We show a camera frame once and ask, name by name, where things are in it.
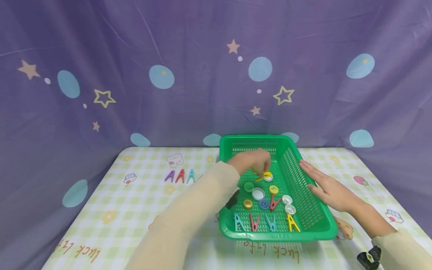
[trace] green plastic basket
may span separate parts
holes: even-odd
[[[307,184],[316,185],[316,183],[300,168],[299,162],[302,157],[289,137],[282,135],[224,136],[220,140],[219,157],[221,161],[226,162],[239,152],[258,148],[267,150],[271,155],[270,172],[273,174],[273,180],[271,182],[255,181],[257,175],[251,170],[240,177],[237,204],[231,209],[224,207],[219,212],[219,228],[222,234],[232,240],[257,242],[306,242],[334,239],[337,235],[337,225],[333,215],[328,206],[307,188]],[[271,185],[279,188],[278,194],[274,197],[275,201],[285,194],[291,196],[292,205],[296,208],[296,213],[292,217],[300,228],[300,232],[294,229],[292,232],[289,231],[285,205],[282,201],[274,211],[262,210],[258,202],[252,198],[251,193],[243,189],[245,182],[253,182],[255,187],[266,191],[265,198],[269,201],[271,194],[268,190]],[[253,207],[250,210],[243,207],[243,201],[246,199],[253,201]],[[240,216],[245,232],[241,229],[235,231],[234,213]],[[256,232],[251,231],[249,213],[252,213],[255,222],[260,215]],[[273,219],[273,214],[276,215],[276,232],[269,230],[265,214],[271,219]]]

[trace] hand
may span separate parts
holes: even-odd
[[[331,208],[339,212],[353,214],[358,207],[366,204],[339,181],[317,170],[304,160],[300,161],[300,167],[322,188],[321,190],[309,184],[309,190]]]
[[[261,148],[238,153],[227,162],[237,170],[239,175],[244,174],[248,169],[252,169],[260,177],[263,176],[264,172],[269,171],[270,163],[270,153]]]

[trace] beige sleeve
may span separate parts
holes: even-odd
[[[129,260],[126,270],[181,270],[197,230],[237,190],[237,170],[223,162],[207,171],[161,213]]]
[[[375,237],[372,244],[381,248],[380,263],[385,270],[432,270],[431,255],[403,232]]]

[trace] pink clothespin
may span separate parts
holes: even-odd
[[[280,203],[281,200],[282,198],[280,198],[277,201],[274,201],[274,194],[271,194],[270,211],[273,211],[276,208],[276,205]]]
[[[252,213],[249,213],[249,217],[251,218],[251,230],[253,232],[256,232],[258,230],[258,223],[260,222],[260,216],[258,215],[257,222],[254,222],[254,219],[252,218]]]
[[[180,173],[178,174],[178,176],[177,176],[177,178],[175,180],[176,183],[178,182],[178,180],[180,179],[180,177],[181,177],[181,181],[184,183],[184,169],[180,170]]]

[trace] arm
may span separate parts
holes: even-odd
[[[380,263],[390,270],[432,269],[432,257],[412,237],[397,231],[371,205],[363,203],[350,212],[360,226],[379,246]]]
[[[126,270],[180,270],[189,242],[198,229],[218,213],[237,190],[240,174],[249,167],[262,172],[270,161],[267,151],[237,154],[218,162],[161,213],[129,260]]]
[[[301,161],[300,167],[322,188],[308,185],[310,191],[328,206],[347,212],[372,238],[381,251],[380,263],[387,270],[431,270],[432,257],[410,236],[397,231],[370,204],[334,178]]]

